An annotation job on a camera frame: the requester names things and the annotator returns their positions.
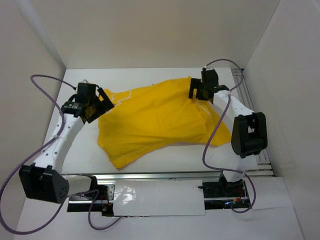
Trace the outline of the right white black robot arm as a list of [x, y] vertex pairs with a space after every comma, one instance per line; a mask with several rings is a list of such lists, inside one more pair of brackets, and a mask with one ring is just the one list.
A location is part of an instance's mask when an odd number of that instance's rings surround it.
[[219, 84], [219, 77], [214, 69], [201, 71], [201, 78], [192, 78], [188, 93], [189, 99], [209, 101], [222, 110], [217, 126], [224, 119], [231, 120], [231, 141], [237, 160], [228, 167], [216, 167], [222, 172], [224, 180], [218, 184], [223, 196], [230, 196], [236, 189], [235, 183], [244, 177], [244, 172], [253, 159], [268, 145], [266, 116], [262, 112], [254, 112], [232, 96], [231, 90]]

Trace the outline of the yellow pillowcase with white print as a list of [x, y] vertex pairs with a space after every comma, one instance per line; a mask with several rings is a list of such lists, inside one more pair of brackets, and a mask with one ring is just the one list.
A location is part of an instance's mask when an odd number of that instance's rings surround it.
[[114, 108], [98, 118], [97, 144], [116, 169], [176, 143], [210, 144], [231, 141], [231, 133], [208, 101], [189, 99], [191, 77], [122, 92], [104, 92]]

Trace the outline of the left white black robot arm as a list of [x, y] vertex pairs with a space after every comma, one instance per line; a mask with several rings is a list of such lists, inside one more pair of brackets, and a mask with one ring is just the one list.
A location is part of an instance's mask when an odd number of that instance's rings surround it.
[[25, 195], [29, 199], [62, 204], [72, 195], [82, 194], [86, 199], [97, 197], [96, 177], [78, 173], [70, 179], [62, 175], [65, 158], [77, 134], [114, 108], [104, 90], [96, 84], [80, 82], [76, 93], [60, 108], [51, 142], [45, 146], [31, 165], [23, 165], [18, 172]]

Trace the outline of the aluminium rail right side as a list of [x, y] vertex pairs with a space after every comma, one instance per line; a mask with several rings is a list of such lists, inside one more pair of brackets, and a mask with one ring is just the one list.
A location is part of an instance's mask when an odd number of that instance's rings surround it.
[[266, 116], [262, 112], [254, 112], [235, 97], [231, 97], [230, 109], [234, 115], [231, 147], [239, 157], [238, 171], [248, 169], [252, 157], [259, 155], [268, 146]]

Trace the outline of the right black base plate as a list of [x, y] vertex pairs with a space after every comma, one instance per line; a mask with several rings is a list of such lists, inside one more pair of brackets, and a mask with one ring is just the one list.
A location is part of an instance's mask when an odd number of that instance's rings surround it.
[[205, 210], [231, 209], [231, 206], [234, 210], [246, 209], [251, 204], [247, 186], [243, 180], [230, 187], [218, 182], [203, 182], [198, 188], [203, 191]]

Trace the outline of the white cover plate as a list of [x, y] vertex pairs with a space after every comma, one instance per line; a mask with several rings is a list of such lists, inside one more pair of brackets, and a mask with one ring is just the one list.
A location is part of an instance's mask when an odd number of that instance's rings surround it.
[[203, 216], [206, 214], [201, 180], [115, 182], [115, 216]]

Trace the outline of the aluminium rail front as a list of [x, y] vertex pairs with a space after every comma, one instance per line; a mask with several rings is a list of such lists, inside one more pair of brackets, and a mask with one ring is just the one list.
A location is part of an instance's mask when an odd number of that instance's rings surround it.
[[147, 173], [104, 173], [91, 174], [99, 182], [121, 181], [160, 181], [160, 180], [207, 180], [218, 179], [219, 171], [192, 172], [147, 172]]

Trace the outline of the aluminium rail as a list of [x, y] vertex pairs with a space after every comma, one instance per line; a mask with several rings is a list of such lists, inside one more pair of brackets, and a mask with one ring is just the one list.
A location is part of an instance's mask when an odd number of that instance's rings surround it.
[[192, 172], [147, 172], [147, 173], [104, 173], [91, 174], [99, 182], [121, 181], [160, 181], [160, 180], [207, 180], [218, 179], [219, 171]]
[[230, 109], [234, 115], [231, 147], [239, 157], [238, 171], [248, 169], [252, 157], [259, 155], [268, 146], [266, 116], [262, 112], [254, 112], [235, 97], [231, 97]]

